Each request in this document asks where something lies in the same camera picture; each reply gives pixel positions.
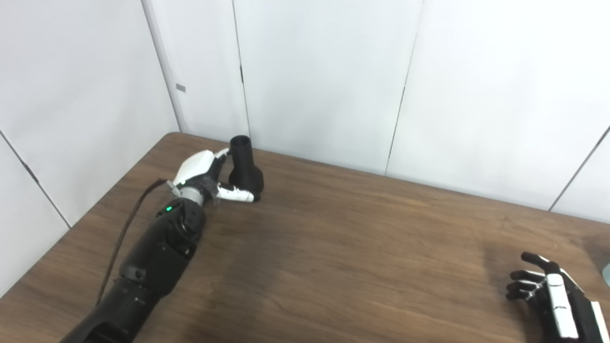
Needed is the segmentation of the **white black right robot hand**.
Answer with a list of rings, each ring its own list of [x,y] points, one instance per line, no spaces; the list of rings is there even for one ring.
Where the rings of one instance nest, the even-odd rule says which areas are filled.
[[[513,271],[506,286],[506,299],[524,301],[538,315],[543,343],[608,343],[601,305],[589,300],[575,280],[543,256],[523,252],[521,260],[542,271]]]

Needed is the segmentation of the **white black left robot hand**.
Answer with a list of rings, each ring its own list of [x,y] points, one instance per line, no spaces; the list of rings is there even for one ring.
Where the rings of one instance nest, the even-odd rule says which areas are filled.
[[[203,150],[183,161],[175,179],[169,182],[176,198],[186,198],[199,205],[212,201],[214,205],[222,200],[232,202],[256,203],[261,200],[257,192],[240,189],[231,183],[220,182],[220,174],[227,156],[231,155],[229,148],[218,152]]]

